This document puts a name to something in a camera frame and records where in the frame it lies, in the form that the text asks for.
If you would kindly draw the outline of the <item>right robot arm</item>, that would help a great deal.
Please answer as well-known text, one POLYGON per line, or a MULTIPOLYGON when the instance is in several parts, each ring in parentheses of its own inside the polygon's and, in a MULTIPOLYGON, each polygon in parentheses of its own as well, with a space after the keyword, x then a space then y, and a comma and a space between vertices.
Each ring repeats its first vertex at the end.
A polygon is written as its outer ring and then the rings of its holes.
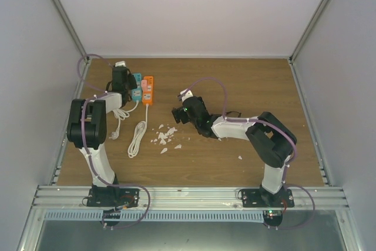
POLYGON ((260 200, 268 207, 281 200, 286 184, 287 168, 297 155, 297 139, 273 114, 234 118, 226 114, 210 114, 199 96, 182 98, 182 106, 172 109, 176 123, 191 123, 199 135, 212 139, 247 140, 264 162, 260 200))

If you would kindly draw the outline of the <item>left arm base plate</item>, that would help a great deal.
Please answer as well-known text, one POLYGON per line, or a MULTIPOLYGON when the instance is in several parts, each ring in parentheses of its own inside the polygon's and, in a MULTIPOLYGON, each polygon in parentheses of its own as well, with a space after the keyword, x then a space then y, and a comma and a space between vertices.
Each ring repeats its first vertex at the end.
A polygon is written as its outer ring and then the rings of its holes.
POLYGON ((82 199, 87 207, 133 208, 138 206, 139 189, 92 186, 88 196, 82 199))

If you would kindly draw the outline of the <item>pink plug adapter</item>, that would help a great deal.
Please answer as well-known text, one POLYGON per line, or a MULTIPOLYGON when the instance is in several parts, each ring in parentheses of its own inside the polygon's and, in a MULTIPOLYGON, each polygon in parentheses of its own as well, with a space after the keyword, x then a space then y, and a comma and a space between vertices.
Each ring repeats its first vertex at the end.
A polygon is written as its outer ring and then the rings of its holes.
POLYGON ((147 92, 147 90, 148 90, 147 80, 143 79, 143 80, 141 81, 141 87, 142 87, 142 90, 143 90, 144 92, 147 92))

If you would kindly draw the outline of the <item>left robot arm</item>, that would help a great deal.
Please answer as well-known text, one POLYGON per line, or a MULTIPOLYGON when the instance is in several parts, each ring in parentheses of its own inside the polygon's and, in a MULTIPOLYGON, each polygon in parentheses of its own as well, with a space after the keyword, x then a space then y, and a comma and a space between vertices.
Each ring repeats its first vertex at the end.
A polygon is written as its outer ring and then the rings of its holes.
POLYGON ((135 77, 124 61, 115 63, 112 80, 105 93, 89 99, 71 102, 67 125, 67 139, 85 157, 92 174, 94 188, 104 188, 100 198, 108 206, 120 202, 121 192, 115 172, 110 167, 105 150, 107 114, 124 107, 137 88, 135 77))

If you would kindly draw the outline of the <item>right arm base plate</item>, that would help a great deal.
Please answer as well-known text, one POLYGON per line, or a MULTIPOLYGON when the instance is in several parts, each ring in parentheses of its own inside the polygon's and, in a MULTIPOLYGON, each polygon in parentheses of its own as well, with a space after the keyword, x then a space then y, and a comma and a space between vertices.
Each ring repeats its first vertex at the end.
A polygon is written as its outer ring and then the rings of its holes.
POLYGON ((293 208, 295 206, 292 191, 284 188, 276 194, 262 187, 240 189, 237 197, 242 201, 244 208, 293 208))

